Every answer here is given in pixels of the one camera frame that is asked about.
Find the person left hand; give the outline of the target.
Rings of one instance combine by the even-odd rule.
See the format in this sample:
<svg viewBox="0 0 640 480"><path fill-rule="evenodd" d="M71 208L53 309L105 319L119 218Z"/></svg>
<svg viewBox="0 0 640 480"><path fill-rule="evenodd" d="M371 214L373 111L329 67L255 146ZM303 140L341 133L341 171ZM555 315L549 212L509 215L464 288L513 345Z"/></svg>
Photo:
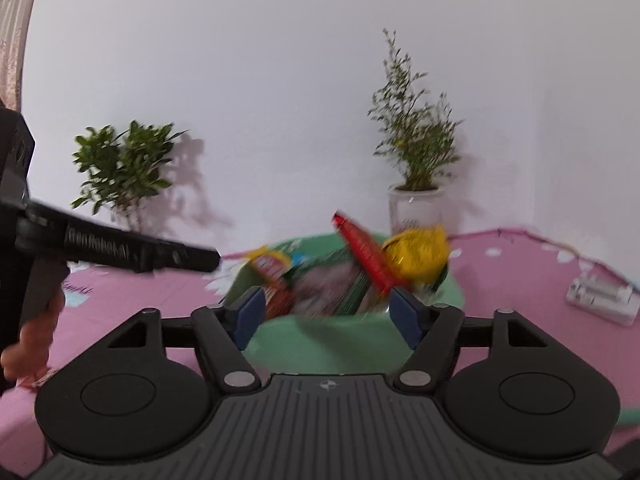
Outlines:
<svg viewBox="0 0 640 480"><path fill-rule="evenodd" d="M44 311L23 325L18 343L2 352L4 378L10 382L35 382L47 373L54 332L64 307L64 292L59 288Z"/></svg>

